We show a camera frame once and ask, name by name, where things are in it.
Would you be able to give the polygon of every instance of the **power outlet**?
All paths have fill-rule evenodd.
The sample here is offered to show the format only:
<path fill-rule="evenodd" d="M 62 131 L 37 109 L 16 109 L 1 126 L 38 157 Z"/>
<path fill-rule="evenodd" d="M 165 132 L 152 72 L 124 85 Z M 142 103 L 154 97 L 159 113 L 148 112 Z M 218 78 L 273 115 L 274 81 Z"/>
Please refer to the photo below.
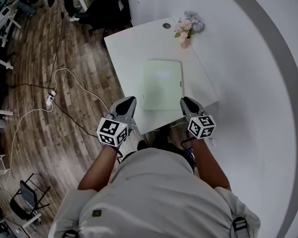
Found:
<path fill-rule="evenodd" d="M 56 92 L 55 92 L 55 91 L 52 91 L 52 92 L 50 93 L 50 95 L 49 95 L 47 101 L 46 101 L 46 105 L 51 106 L 51 104 L 52 104 L 52 102 L 53 102 L 55 96 L 56 96 Z"/>

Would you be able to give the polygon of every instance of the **pink vase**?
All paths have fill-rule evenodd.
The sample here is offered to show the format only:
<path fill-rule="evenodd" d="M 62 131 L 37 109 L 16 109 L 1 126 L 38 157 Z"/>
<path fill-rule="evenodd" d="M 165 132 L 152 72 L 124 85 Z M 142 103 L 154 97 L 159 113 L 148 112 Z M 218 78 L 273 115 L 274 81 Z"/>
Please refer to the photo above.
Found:
<path fill-rule="evenodd" d="M 190 45 L 190 39 L 186 38 L 184 42 L 181 42 L 181 48 L 186 49 Z"/>

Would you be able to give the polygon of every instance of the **equipment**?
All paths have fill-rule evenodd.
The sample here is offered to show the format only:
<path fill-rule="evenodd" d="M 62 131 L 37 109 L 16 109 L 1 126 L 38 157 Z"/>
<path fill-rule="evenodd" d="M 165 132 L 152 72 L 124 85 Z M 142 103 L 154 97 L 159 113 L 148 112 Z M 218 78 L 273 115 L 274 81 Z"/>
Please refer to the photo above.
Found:
<path fill-rule="evenodd" d="M 137 100 L 134 96 L 115 102 L 105 118 L 100 120 L 97 135 L 101 142 L 119 147 L 130 134 Z"/>
<path fill-rule="evenodd" d="M 184 97 L 180 100 L 183 115 L 189 123 L 188 130 L 197 138 L 211 137 L 216 127 L 212 116 L 204 115 L 206 112 L 197 101 Z"/>

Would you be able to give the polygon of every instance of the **shirt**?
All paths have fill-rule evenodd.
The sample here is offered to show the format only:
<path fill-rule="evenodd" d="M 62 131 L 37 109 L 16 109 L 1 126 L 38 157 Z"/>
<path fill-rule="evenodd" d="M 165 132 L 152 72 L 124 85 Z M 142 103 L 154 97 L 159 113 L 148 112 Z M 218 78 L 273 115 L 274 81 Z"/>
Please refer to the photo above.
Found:
<path fill-rule="evenodd" d="M 235 237 L 233 220 L 248 222 L 256 237 L 258 217 L 224 188 L 212 189 L 175 153 L 147 148 L 119 166 L 98 193 L 70 190 L 54 219 L 49 238 L 74 229 L 80 238 Z"/>

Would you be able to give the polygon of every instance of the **fiducial marker cube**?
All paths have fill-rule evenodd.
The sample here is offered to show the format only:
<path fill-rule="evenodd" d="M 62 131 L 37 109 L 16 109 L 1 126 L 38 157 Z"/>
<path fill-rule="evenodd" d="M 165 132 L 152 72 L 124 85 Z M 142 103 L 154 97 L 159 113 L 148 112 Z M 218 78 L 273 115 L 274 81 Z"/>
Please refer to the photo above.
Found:
<path fill-rule="evenodd" d="M 128 125 L 102 118 L 97 129 L 97 135 L 102 143 L 118 147 L 128 136 Z"/>
<path fill-rule="evenodd" d="M 212 136 L 216 127 L 212 116 L 192 117 L 188 130 L 197 138 L 207 138 Z"/>

